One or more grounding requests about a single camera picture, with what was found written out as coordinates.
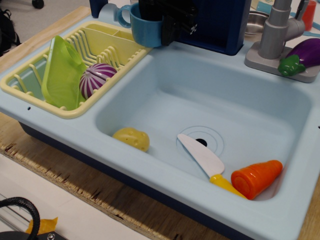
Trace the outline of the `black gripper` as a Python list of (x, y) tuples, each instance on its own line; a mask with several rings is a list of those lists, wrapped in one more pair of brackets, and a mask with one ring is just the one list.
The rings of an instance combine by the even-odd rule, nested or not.
[(180, 38), (181, 31), (192, 35), (197, 31), (198, 9), (192, 0), (139, 0), (141, 18), (162, 21), (161, 44), (169, 46)]

